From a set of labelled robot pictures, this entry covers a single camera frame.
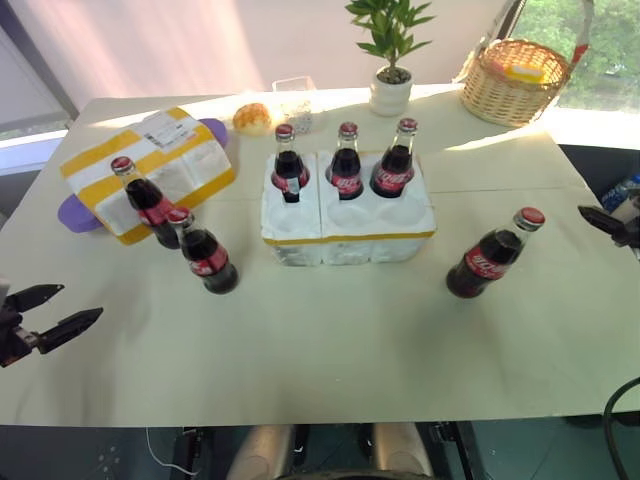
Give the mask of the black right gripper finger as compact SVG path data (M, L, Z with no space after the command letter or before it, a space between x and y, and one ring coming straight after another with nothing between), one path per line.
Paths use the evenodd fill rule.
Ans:
M622 221L599 207L580 205L578 211L591 226L610 236L623 236L627 232Z

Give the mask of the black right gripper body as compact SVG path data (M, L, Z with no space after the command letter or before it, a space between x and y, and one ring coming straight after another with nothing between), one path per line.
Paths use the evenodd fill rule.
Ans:
M619 247L630 247L639 258L639 193L630 192L612 216L622 223L621 229L612 235L614 243Z

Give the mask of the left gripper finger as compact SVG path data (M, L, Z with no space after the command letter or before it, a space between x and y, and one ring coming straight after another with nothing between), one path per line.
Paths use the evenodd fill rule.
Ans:
M88 330L101 316L102 307L79 311L61 320L56 326L38 335L37 348L47 354Z
M19 292L10 294L4 301L4 305L10 310L24 313L36 308L64 289L62 284L34 285Z

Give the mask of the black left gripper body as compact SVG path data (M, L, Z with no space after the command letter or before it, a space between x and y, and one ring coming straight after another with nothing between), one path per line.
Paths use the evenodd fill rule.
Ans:
M40 349L39 335L25 330L22 314L38 306L25 298L7 298L1 307L1 367L6 368Z

